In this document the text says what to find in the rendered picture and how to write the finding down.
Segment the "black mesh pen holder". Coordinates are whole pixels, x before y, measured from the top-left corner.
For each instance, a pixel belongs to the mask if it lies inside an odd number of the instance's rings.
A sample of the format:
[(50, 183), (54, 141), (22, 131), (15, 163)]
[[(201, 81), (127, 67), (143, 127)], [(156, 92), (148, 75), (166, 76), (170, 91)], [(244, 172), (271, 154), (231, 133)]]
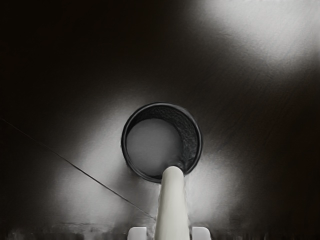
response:
[(127, 166), (142, 179), (160, 184), (164, 171), (176, 167), (188, 175), (203, 148), (200, 127), (185, 108), (153, 102), (138, 108), (126, 121), (121, 150)]

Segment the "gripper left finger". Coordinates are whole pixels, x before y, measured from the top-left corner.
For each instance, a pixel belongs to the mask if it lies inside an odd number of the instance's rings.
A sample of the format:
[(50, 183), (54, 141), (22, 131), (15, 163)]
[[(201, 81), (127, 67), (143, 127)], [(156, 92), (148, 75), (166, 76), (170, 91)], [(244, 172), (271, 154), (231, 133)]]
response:
[(147, 240), (147, 228), (144, 226), (130, 228), (127, 240)]

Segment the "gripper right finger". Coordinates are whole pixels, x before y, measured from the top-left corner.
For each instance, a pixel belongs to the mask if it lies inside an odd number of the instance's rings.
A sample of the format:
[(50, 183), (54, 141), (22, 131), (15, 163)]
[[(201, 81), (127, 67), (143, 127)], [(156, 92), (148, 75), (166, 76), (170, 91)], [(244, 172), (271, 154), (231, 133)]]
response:
[(206, 227), (194, 226), (192, 240), (210, 240), (210, 231)]

